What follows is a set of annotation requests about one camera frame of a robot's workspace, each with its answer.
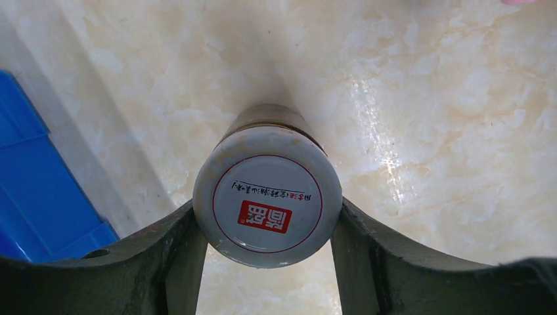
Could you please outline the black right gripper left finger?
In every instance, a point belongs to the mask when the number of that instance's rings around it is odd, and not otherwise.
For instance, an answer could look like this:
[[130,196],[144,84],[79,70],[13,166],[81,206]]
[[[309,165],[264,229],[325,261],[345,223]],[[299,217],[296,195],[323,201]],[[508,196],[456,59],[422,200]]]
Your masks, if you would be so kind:
[[207,241],[191,203],[80,259],[1,259],[2,314],[194,314]]

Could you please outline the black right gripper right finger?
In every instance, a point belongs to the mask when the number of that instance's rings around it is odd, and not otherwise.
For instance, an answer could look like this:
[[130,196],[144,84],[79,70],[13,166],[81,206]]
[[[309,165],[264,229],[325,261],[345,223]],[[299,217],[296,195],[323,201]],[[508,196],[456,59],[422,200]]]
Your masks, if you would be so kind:
[[344,314],[555,314],[556,259],[489,266],[442,253],[344,200],[331,239]]

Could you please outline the white lid brown jar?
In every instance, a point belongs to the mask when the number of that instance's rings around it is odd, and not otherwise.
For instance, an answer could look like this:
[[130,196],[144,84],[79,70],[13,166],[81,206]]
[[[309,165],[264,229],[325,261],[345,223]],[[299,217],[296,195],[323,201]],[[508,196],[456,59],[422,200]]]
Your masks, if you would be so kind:
[[244,110],[201,167],[192,195],[210,245],[255,268],[316,253],[342,209],[340,180],[304,118],[279,104]]

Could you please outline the blue plastic divided bin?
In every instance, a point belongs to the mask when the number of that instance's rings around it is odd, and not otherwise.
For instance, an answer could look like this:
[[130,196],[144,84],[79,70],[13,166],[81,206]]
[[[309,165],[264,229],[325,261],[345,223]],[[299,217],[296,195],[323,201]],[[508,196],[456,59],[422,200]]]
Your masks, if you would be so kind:
[[118,241],[49,138],[14,76],[1,72],[1,256],[47,263]]

